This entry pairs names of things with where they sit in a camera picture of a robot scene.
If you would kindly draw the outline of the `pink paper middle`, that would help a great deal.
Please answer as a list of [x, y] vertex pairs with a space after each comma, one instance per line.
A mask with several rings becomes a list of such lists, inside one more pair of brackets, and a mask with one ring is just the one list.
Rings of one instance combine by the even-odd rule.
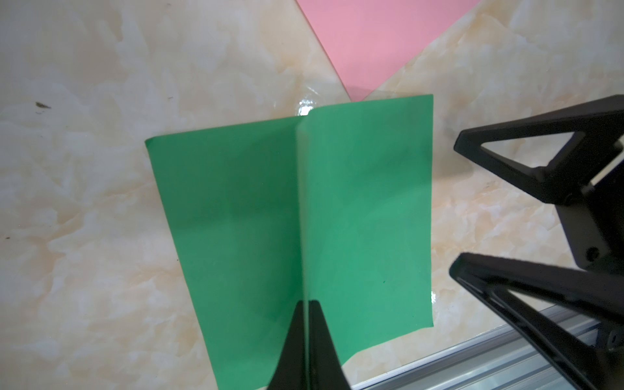
[[298, 6], [360, 102], [478, 4], [475, 0], [301, 0]]

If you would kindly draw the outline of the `aluminium rail frame front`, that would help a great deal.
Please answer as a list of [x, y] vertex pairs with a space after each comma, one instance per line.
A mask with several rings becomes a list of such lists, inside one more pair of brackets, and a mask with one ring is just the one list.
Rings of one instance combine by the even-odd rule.
[[344, 364], [353, 389], [570, 389], [511, 326], [443, 340], [427, 328], [356, 354]]

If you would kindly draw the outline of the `green paper hidden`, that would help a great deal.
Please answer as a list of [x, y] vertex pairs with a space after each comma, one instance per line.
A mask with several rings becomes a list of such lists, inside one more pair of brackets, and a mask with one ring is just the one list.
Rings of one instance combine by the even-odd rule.
[[217, 386], [257, 389], [295, 306], [340, 362], [432, 318], [432, 96], [146, 141]]

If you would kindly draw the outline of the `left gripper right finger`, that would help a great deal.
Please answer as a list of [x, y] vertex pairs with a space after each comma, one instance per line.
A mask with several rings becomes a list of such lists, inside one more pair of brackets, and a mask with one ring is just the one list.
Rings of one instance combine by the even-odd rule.
[[331, 333], [318, 301], [309, 301], [309, 389], [351, 390], [338, 359]]

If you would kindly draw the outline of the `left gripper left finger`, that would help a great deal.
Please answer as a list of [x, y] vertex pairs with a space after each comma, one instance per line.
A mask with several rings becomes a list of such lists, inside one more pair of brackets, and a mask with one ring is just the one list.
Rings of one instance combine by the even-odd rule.
[[279, 362], [267, 390], [306, 390], [306, 326], [304, 304], [298, 302], [293, 312]]

